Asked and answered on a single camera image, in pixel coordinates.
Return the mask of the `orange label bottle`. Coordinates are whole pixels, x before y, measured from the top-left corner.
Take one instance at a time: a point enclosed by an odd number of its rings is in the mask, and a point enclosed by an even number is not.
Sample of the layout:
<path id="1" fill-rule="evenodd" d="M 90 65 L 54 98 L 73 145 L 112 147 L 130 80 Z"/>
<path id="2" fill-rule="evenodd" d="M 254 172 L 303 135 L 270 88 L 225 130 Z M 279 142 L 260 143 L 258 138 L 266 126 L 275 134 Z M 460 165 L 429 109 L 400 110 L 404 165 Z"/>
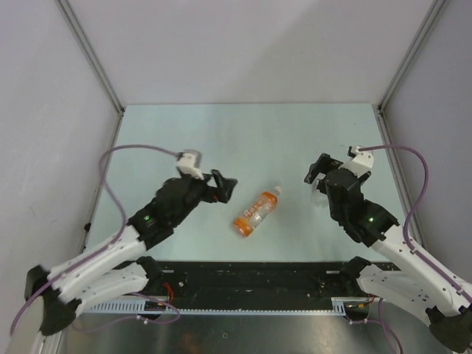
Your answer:
<path id="1" fill-rule="evenodd" d="M 233 227 L 240 235 L 248 237 L 274 211 L 277 203 L 274 189 L 262 192 L 242 215 L 233 220 Z"/>

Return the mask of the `blue label water bottle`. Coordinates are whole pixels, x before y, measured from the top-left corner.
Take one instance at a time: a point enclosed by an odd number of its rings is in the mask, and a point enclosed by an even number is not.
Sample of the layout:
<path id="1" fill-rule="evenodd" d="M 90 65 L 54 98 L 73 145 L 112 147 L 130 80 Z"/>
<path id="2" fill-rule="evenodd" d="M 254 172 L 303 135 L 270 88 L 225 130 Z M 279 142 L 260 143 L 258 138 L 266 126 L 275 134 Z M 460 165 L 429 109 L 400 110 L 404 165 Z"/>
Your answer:
<path id="1" fill-rule="evenodd" d="M 317 207 L 327 207 L 328 206 L 327 196 L 324 193 L 320 192 L 316 187 L 312 188 L 311 201 Z"/>

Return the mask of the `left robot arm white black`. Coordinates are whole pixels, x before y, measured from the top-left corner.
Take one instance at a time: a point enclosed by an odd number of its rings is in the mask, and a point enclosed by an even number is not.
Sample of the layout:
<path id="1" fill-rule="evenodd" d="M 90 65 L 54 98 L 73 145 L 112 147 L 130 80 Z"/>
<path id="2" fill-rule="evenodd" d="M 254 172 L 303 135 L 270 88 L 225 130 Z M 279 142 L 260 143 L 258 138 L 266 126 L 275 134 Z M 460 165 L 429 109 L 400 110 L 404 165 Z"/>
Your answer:
<path id="1" fill-rule="evenodd" d="M 86 308 L 118 296 L 158 293 L 163 277 L 156 262 L 143 254 L 168 239 L 201 202 L 228 203 L 236 185 L 236 179 L 219 170 L 201 179 L 181 173 L 166 180 L 148 204 L 100 245 L 49 270 L 31 268 L 24 297 L 28 305 L 43 300 L 39 332 L 56 334 Z"/>

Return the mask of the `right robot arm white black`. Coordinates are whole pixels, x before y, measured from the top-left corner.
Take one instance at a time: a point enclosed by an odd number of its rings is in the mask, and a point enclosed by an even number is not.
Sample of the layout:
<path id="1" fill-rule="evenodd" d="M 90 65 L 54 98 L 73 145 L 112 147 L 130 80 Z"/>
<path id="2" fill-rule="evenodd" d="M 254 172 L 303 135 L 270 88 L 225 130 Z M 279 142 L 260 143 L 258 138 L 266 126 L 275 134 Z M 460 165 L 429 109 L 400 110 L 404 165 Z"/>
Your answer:
<path id="1" fill-rule="evenodd" d="M 327 196 L 331 218 L 356 243 L 362 243 L 399 268 L 388 275 L 368 260 L 355 257 L 340 277 L 349 296 L 362 291 L 410 313 L 444 347 L 455 353 L 471 348 L 471 284 L 447 269 L 408 234 L 406 226 L 361 191 L 371 176 L 374 157 L 360 148 L 340 162 L 323 153 L 304 179 Z"/>

